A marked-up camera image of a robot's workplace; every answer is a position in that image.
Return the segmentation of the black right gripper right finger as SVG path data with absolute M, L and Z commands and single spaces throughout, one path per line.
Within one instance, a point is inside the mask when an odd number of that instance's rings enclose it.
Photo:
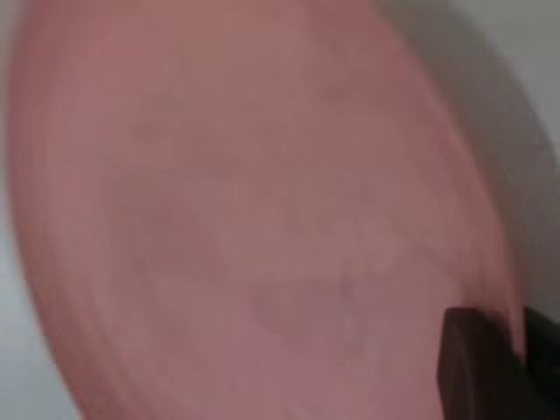
M 528 370 L 543 390 L 559 390 L 559 323 L 525 309 Z

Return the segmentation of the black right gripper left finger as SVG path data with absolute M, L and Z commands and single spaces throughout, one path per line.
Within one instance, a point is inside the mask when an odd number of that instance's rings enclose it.
M 543 390 L 504 328 L 481 311 L 444 314 L 437 385 L 445 419 L 558 419 L 559 390 Z

